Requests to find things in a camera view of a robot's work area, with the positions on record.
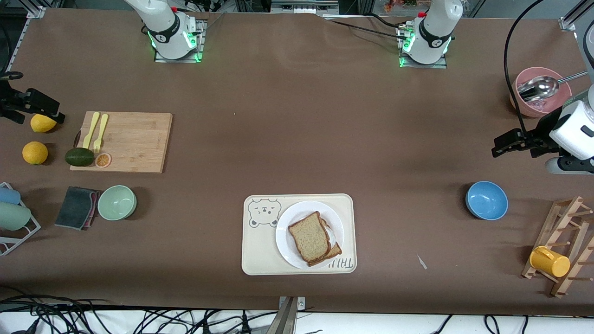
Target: metal spoon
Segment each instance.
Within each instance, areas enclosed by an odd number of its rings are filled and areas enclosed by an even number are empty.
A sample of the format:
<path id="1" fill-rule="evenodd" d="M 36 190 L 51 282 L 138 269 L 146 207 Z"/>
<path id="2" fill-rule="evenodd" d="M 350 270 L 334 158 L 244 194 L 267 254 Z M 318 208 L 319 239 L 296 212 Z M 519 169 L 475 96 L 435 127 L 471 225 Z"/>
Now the metal spoon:
<path id="1" fill-rule="evenodd" d="M 543 100 L 556 94 L 561 84 L 575 78 L 583 77 L 586 74 L 588 72 L 583 71 L 560 80 L 556 80 L 548 75 L 542 75 L 518 87 L 518 94 L 526 102 Z"/>

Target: wooden cutting board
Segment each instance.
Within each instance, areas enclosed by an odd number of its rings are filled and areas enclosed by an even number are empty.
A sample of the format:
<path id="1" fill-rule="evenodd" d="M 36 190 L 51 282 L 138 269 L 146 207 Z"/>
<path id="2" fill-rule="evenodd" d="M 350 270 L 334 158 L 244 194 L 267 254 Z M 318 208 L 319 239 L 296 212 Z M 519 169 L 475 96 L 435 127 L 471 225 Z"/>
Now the wooden cutting board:
<path id="1" fill-rule="evenodd" d="M 96 171 L 96 172 L 133 172 L 133 173 L 161 173 L 165 163 L 165 153 L 169 141 L 172 114 L 154 112 L 114 112 L 107 111 L 101 114 L 109 114 L 108 124 L 103 135 L 101 153 L 109 153 L 112 162 L 105 168 L 95 167 L 94 164 L 88 167 L 70 166 L 72 171 Z M 77 147 L 83 146 L 84 137 L 89 133 L 92 111 L 87 111 L 84 116 L 83 129 Z M 91 145 L 99 136 L 97 122 Z"/>

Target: brown table surface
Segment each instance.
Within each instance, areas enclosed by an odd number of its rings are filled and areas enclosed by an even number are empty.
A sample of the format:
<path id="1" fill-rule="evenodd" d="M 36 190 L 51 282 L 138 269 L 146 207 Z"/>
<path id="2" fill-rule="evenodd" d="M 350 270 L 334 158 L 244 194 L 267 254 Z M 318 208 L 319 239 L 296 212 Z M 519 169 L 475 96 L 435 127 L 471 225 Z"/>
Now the brown table surface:
<path id="1" fill-rule="evenodd" d="M 314 15 L 229 14 L 208 31 L 203 63 L 173 65 L 153 62 L 135 12 L 47 10 L 26 33 L 13 86 L 60 101 L 67 118 L 50 134 L 0 119 L 2 181 L 43 226 L 0 258 L 1 282 L 130 305 L 270 309 L 299 295 L 315 311 L 592 314 L 591 283 L 558 299 L 550 281 L 520 277 L 551 201 L 591 196 L 594 178 L 548 174 L 552 155 L 491 157 L 493 138 L 518 126 L 502 66 L 511 23 L 461 20 L 448 68 L 422 70 L 399 68 L 393 39 Z M 555 20 L 518 26 L 510 72 L 531 66 L 584 70 Z M 70 171 L 62 157 L 86 111 L 172 113 L 164 172 Z M 45 166 L 21 158 L 33 140 L 49 146 Z M 464 206 L 467 186 L 484 179 L 507 192 L 501 220 Z M 53 226 L 69 185 L 115 184 L 138 196 L 129 220 Z M 353 198 L 357 269 L 244 274 L 244 199 L 312 193 Z"/>

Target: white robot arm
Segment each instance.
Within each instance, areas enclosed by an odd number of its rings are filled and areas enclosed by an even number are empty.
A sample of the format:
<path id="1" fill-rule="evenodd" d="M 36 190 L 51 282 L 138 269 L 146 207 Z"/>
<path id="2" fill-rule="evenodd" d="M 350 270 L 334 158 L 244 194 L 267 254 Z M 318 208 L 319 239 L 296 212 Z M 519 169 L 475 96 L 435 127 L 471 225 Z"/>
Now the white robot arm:
<path id="1" fill-rule="evenodd" d="M 166 0 L 124 0 L 142 18 L 154 48 L 167 59 L 179 59 L 197 47 L 196 19 L 174 12 Z"/>
<path id="2" fill-rule="evenodd" d="M 584 51 L 594 65 L 594 22 L 584 36 Z M 518 128 L 495 138 L 493 157 L 511 151 L 530 150 L 532 157 L 558 153 L 546 169 L 553 174 L 594 174 L 594 85 L 572 96 L 562 107 L 545 115 L 536 128 L 522 133 Z"/>
<path id="3" fill-rule="evenodd" d="M 447 51 L 462 12 L 460 0 L 432 0 L 426 16 L 412 21 L 414 35 L 403 51 L 421 64 L 437 62 Z"/>

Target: orange slice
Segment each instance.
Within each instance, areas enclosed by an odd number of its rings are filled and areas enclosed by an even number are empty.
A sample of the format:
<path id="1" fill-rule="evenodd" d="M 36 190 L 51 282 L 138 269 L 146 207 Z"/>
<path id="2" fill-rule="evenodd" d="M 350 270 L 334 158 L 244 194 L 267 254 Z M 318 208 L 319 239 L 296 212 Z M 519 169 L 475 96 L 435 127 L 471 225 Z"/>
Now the orange slice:
<path id="1" fill-rule="evenodd" d="M 101 153 L 95 158 L 95 166 L 97 168 L 105 168 L 111 163 L 111 155 L 108 153 Z"/>

